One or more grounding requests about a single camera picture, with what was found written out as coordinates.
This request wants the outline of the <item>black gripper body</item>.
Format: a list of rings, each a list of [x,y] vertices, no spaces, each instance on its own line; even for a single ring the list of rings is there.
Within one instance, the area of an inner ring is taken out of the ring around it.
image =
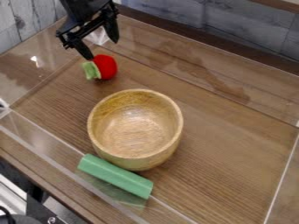
[[[56,31],[56,37],[68,49],[74,48],[75,38],[83,39],[103,26],[106,15],[118,18],[118,7],[112,0],[60,0],[60,3],[67,11],[67,20]]]

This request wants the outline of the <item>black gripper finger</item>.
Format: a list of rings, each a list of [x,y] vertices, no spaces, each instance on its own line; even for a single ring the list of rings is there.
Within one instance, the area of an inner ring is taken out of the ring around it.
[[[119,41],[119,29],[118,29],[118,19],[114,15],[106,15],[106,22],[103,26],[110,39],[116,44]]]
[[[75,38],[72,40],[72,45],[86,60],[94,60],[92,51],[90,50],[88,46],[84,44],[80,38]]]

